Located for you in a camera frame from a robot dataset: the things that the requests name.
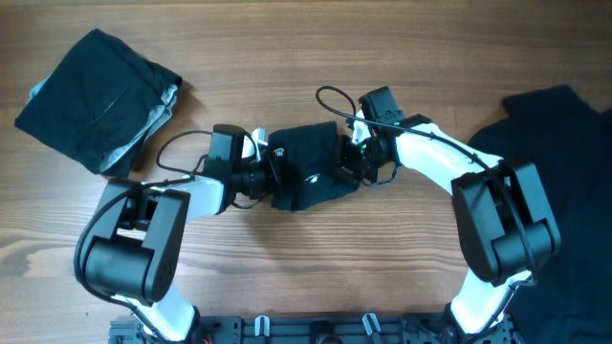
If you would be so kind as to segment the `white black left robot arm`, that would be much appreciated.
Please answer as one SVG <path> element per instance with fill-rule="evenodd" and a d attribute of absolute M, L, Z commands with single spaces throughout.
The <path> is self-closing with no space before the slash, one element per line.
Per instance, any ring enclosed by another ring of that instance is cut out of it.
<path fill-rule="evenodd" d="M 147 342 L 203 343 L 200 313 L 173 283 L 185 226 L 221 214 L 238 194 L 260 201 L 279 186 L 278 159 L 268 152 L 230 161 L 203 156 L 174 180 L 113 179 L 77 241 L 76 280 L 131 311 Z"/>

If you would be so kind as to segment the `dark green t-shirt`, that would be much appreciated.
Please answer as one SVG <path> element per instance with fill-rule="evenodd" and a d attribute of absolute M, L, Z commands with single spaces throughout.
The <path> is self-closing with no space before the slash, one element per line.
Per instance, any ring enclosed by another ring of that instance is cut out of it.
<path fill-rule="evenodd" d="M 339 170 L 339 134 L 334 121 L 274 131 L 268 148 L 278 159 L 280 186 L 272 207 L 301 211 L 359 189 Z"/>

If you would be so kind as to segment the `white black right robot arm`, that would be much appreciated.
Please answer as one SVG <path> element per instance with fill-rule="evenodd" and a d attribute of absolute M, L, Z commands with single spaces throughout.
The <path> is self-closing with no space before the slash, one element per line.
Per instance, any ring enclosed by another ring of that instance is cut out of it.
<path fill-rule="evenodd" d="M 478 343 L 510 337 L 506 307 L 534 286 L 542 266 L 560 249 L 560 234 L 533 163 L 506 161 L 443 133 L 429 118 L 382 118 L 362 112 L 346 119 L 352 130 L 340 153 L 360 182 L 374 183 L 386 163 L 419 172 L 451 197 L 459 243 L 469 267 L 462 288 L 436 315 L 408 314 L 406 339 Z"/>

